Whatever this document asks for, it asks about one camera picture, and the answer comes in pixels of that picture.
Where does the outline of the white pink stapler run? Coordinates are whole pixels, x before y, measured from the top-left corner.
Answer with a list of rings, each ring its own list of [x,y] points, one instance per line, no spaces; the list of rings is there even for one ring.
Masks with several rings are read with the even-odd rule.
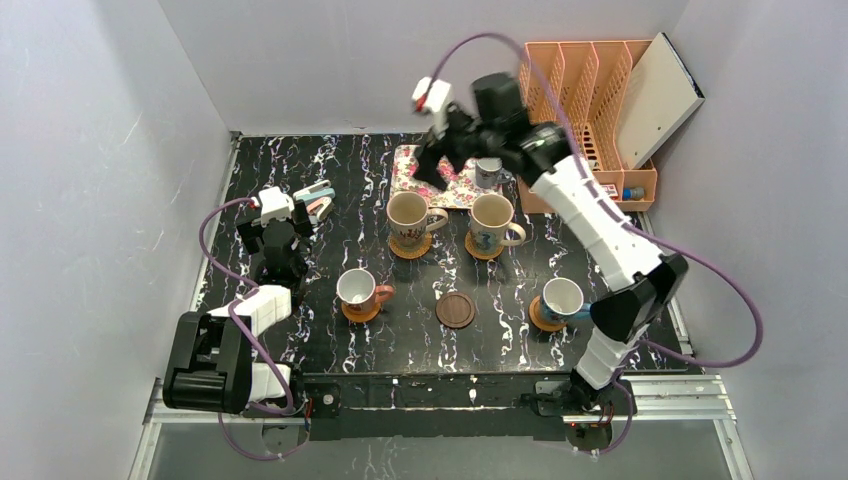
[[[329,196],[321,197],[307,207],[310,221],[314,224],[323,222],[332,211],[333,199]]]

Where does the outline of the red card box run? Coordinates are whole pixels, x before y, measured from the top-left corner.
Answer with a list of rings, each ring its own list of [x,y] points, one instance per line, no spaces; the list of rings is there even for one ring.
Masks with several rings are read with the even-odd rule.
[[[620,192],[615,184],[602,184],[601,188],[612,200],[618,201],[620,199]]]

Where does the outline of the small light blue mug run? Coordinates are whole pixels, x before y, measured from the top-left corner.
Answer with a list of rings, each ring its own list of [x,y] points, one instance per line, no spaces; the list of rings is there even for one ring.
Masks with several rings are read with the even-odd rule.
[[[499,158],[480,158],[475,162],[475,184],[481,189],[495,189],[509,183],[512,174],[504,169]]]

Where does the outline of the terracotta round coaster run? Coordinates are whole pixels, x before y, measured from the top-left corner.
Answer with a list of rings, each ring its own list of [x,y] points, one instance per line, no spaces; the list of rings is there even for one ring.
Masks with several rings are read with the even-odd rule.
[[[350,305],[347,303],[341,304],[341,311],[343,315],[352,323],[367,323],[374,318],[381,311],[382,304],[380,302],[376,302],[373,304],[373,307],[369,311],[365,310],[356,310],[354,305]]]

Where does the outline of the aluminium front rail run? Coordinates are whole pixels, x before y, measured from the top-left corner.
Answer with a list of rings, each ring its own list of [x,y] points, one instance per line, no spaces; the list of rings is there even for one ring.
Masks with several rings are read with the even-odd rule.
[[[562,373],[319,374],[308,418],[217,418],[154,397],[134,479],[749,479],[722,378],[631,372],[608,412]]]

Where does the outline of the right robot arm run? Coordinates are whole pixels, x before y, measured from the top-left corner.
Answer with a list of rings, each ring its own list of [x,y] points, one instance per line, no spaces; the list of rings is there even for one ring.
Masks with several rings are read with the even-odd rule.
[[[688,264],[680,254],[663,254],[632,228],[587,161],[572,150],[566,129],[530,122],[514,77],[489,74],[475,80],[472,91],[477,117],[454,101],[449,83],[419,80],[413,107],[431,116],[432,125],[416,150],[413,176],[445,191],[448,183],[438,171],[442,159],[460,173],[470,158],[497,158],[553,209],[600,266],[610,291],[590,308],[593,329],[564,394],[567,406],[590,409],[619,378],[625,358],[676,292]]]

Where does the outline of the floral serving tray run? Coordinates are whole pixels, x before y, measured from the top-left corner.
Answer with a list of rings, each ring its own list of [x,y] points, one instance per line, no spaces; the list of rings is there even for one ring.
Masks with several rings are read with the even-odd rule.
[[[452,165],[445,157],[440,160],[437,173],[448,184],[448,189],[445,191],[438,190],[425,182],[415,180],[413,174],[418,168],[418,163],[414,156],[416,149],[416,145],[401,145],[395,149],[389,196],[402,191],[412,191],[423,196],[431,207],[446,210],[468,210],[472,207],[473,202],[483,194],[503,194],[502,185],[498,185],[492,189],[482,189],[476,184],[475,159],[468,160],[465,163],[465,168],[459,174],[453,172]]]

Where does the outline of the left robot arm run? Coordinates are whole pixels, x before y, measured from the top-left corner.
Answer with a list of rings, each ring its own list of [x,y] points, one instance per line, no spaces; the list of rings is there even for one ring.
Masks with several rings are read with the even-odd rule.
[[[237,274],[218,262],[208,246],[208,262],[248,290],[227,305],[180,316],[167,365],[162,396],[172,409],[238,414],[248,407],[292,415],[296,400],[290,367],[274,361],[259,337],[288,318],[306,272],[299,236],[310,236],[306,207],[273,188],[245,198],[254,208],[237,227],[245,249],[261,253],[266,284]]]

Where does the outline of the white board binder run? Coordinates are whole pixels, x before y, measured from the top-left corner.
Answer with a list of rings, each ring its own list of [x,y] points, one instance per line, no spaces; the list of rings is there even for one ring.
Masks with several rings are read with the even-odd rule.
[[[619,112],[622,166],[641,168],[704,101],[668,35],[657,34],[631,70]]]

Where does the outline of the dark walnut round coaster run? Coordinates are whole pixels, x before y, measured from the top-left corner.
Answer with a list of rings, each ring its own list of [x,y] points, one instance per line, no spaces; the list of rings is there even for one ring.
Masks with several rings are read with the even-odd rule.
[[[466,294],[452,291],[442,295],[435,306],[436,317],[445,327],[462,329],[474,319],[476,306]]]

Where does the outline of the beige mug with number three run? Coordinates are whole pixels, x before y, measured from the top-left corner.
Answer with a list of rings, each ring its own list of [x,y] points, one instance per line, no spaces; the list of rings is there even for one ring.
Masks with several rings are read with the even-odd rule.
[[[527,234],[513,221],[514,206],[499,194],[484,194],[470,209],[470,231],[478,250],[492,252],[498,245],[516,247],[524,244]]]

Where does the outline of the pink floral mug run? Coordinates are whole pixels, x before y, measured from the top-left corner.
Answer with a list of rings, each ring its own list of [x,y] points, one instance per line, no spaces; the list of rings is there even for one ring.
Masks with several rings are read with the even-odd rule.
[[[375,277],[362,268],[345,271],[337,281],[336,292],[341,303],[354,305],[359,311],[369,311],[374,303],[383,304],[395,295],[392,286],[378,285]]]

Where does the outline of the woven rattan coaster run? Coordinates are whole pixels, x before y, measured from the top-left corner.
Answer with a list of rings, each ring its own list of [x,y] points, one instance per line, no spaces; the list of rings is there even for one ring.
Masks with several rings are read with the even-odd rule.
[[[474,257],[477,260],[483,260],[483,261],[496,259],[498,256],[500,256],[502,254],[502,252],[505,249],[505,247],[503,245],[498,245],[492,252],[489,252],[489,253],[482,252],[482,251],[478,250],[475,246],[474,241],[473,241],[473,235],[472,235],[471,231],[466,233],[465,240],[464,240],[464,246],[465,246],[465,249],[466,249],[466,251],[468,252],[469,255],[471,255],[472,257]]]
[[[391,252],[395,256],[406,260],[413,260],[421,258],[430,250],[432,246],[432,234],[426,233],[421,238],[421,242],[418,245],[412,247],[402,246],[398,242],[398,239],[392,236],[389,237],[388,244]]]

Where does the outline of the blue cap bottle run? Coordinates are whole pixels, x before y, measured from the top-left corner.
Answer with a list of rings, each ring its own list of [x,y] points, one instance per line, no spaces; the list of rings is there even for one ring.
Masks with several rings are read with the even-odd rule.
[[[621,194],[622,201],[641,201],[645,198],[645,189],[643,187],[626,187]]]

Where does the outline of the light wooden round coaster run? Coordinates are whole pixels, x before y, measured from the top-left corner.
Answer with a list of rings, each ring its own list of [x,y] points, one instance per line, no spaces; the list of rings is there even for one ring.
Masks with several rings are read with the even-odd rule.
[[[541,314],[541,297],[536,296],[528,307],[530,321],[543,332],[559,332],[566,328],[566,323],[551,323],[546,321]]]

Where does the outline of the peach desk file organizer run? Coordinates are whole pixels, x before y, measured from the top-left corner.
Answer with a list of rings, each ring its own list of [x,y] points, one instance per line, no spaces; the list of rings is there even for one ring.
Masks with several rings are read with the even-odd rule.
[[[527,42],[520,68],[523,100],[532,123],[556,122],[563,110],[597,182],[615,184],[624,212],[645,212],[653,205],[658,179],[652,163],[628,170],[616,147],[622,101],[634,65],[648,40]],[[622,201],[626,187],[643,187],[641,201]]]

